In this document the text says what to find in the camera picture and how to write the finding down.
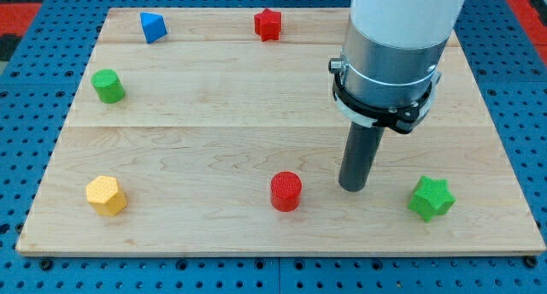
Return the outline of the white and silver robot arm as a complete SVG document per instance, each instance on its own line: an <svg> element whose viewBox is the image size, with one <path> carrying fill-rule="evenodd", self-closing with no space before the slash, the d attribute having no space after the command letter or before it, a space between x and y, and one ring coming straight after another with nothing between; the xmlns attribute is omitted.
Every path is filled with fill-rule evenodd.
<svg viewBox="0 0 547 294"><path fill-rule="evenodd" d="M407 134L436 94L438 63L465 0L351 0L329 62L338 109L359 126Z"/></svg>

